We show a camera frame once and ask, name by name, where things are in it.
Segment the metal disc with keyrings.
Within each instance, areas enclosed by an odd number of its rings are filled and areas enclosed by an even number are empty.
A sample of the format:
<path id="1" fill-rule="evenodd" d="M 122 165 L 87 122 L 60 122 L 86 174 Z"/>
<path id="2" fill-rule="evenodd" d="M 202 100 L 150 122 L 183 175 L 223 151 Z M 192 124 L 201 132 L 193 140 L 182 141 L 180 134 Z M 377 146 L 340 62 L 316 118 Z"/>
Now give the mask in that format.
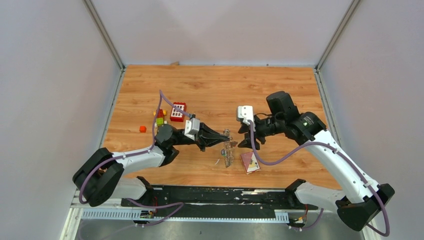
<path id="1" fill-rule="evenodd" d="M 223 149 L 226 150 L 226 156 L 224 157 L 224 164 L 226 168 L 229 168 L 234 162 L 234 149 L 237 146 L 238 142 L 233 139 L 231 132 L 228 128 L 223 130 L 223 134 L 229 137 L 229 141 L 223 143 Z"/>

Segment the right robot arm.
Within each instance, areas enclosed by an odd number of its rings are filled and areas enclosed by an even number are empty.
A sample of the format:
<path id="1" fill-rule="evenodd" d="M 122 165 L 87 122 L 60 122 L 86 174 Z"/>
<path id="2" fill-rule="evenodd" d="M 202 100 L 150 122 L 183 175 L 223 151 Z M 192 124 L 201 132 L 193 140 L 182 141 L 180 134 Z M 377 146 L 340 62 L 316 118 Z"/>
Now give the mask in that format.
<path id="1" fill-rule="evenodd" d="M 277 91 L 266 98 L 270 113 L 260 118 L 250 105 L 239 106 L 236 118 L 244 140 L 241 148 L 252 149 L 258 156 L 266 137 L 284 134 L 297 143 L 297 150 L 311 153 L 340 185 L 339 190 L 313 185 L 297 179 L 286 188 L 286 204 L 292 209 L 313 205 L 336 213 L 354 231 L 371 226 L 371 221 L 382 214 L 384 237 L 390 233 L 387 203 L 395 194 L 388 183 L 378 183 L 366 174 L 339 146 L 323 121 L 314 113 L 300 112 L 291 96 Z"/>

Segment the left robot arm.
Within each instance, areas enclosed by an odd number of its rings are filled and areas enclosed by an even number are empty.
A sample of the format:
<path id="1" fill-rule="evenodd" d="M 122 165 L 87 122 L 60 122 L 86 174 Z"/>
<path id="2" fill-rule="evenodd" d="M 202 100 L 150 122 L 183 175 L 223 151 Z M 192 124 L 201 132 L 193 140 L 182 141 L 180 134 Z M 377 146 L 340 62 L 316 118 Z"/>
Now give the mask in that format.
<path id="1" fill-rule="evenodd" d="M 149 206 L 153 193 L 142 177 L 125 175 L 143 169 L 170 164 L 180 153 L 175 147 L 196 145 L 202 152 L 208 147 L 229 141 L 229 137 L 201 122 L 198 128 L 177 129 L 165 124 L 157 129 L 152 145 L 126 152 L 97 149 L 76 171 L 72 181 L 79 190 L 78 200 L 91 207 L 109 199 L 132 199 L 140 206 Z"/>

